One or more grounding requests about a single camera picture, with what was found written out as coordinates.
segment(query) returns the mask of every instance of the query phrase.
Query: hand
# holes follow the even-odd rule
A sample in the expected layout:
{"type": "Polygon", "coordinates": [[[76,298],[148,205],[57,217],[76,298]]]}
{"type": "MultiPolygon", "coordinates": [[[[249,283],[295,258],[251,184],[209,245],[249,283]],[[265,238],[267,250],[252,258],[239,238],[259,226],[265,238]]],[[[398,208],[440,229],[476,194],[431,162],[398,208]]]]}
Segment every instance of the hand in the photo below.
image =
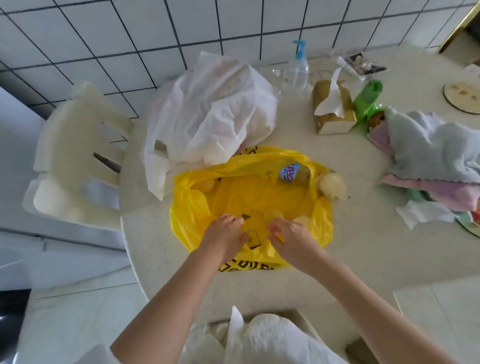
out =
{"type": "Polygon", "coordinates": [[[229,262],[248,241],[248,233],[241,232],[243,218],[234,215],[222,214],[216,221],[212,221],[205,230],[198,251],[208,255],[220,267],[229,262]]]}
{"type": "Polygon", "coordinates": [[[328,254],[318,245],[310,232],[300,223],[276,218],[268,224],[268,239],[273,247],[289,264],[309,276],[315,268],[328,259],[328,254]],[[285,242],[275,234],[282,234],[285,242]]]}

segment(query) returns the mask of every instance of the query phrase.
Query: gray cloth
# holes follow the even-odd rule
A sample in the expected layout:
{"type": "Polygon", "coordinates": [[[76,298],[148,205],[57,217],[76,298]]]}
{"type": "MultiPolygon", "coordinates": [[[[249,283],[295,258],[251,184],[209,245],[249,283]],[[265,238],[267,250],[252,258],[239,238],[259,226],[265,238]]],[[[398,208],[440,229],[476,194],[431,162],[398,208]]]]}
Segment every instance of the gray cloth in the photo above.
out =
{"type": "Polygon", "coordinates": [[[390,173],[403,179],[480,183],[480,130],[436,114],[412,111],[407,115],[388,108],[390,146],[395,164],[390,173]]]}

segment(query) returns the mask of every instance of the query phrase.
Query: person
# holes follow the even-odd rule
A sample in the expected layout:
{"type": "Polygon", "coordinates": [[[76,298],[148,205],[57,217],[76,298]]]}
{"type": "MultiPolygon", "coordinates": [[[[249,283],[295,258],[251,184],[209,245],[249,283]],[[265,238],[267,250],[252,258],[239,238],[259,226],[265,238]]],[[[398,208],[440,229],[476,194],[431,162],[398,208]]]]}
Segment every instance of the person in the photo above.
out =
{"type": "MultiPolygon", "coordinates": [[[[95,347],[78,363],[176,363],[209,283],[219,267],[233,259],[247,242],[248,234],[242,233],[242,225],[243,218],[228,214],[213,221],[205,230],[199,248],[110,349],[95,347]]],[[[276,218],[268,229],[269,240],[280,256],[317,280],[336,298],[380,363],[457,363],[344,264],[329,256],[303,225],[276,218]],[[278,238],[280,234],[285,242],[278,238]]]]}

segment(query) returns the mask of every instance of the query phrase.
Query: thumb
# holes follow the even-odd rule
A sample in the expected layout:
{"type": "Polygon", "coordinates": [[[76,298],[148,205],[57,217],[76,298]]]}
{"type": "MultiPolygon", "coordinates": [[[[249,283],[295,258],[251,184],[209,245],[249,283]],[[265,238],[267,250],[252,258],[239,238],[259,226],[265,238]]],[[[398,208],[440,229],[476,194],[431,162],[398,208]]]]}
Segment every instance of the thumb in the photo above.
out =
{"type": "Polygon", "coordinates": [[[276,251],[281,255],[281,252],[285,249],[285,243],[281,241],[275,234],[270,233],[268,235],[268,240],[272,243],[276,251]]]}
{"type": "Polygon", "coordinates": [[[247,243],[248,237],[249,235],[247,232],[244,232],[242,235],[240,235],[240,243],[242,246],[244,246],[247,243]]]}

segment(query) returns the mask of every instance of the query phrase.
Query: yellow plastic bag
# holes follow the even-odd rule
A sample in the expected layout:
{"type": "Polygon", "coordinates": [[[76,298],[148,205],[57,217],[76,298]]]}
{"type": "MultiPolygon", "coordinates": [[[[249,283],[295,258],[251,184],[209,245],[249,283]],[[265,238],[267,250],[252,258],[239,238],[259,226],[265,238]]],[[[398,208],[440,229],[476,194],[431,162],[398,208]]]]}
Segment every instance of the yellow plastic bag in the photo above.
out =
{"type": "Polygon", "coordinates": [[[171,228],[191,252],[198,248],[210,222],[221,214],[244,216],[243,231],[248,232],[249,241],[220,271],[288,266],[268,240],[267,220],[278,213],[291,220],[307,216],[311,218],[312,236],[326,246],[332,240],[332,208],[326,197],[319,196],[315,180],[320,173],[329,171],[293,150],[273,146],[247,148],[227,163],[175,178],[171,228]],[[294,163],[308,167],[311,177],[297,176],[292,182],[280,180],[280,170],[294,163]]]}

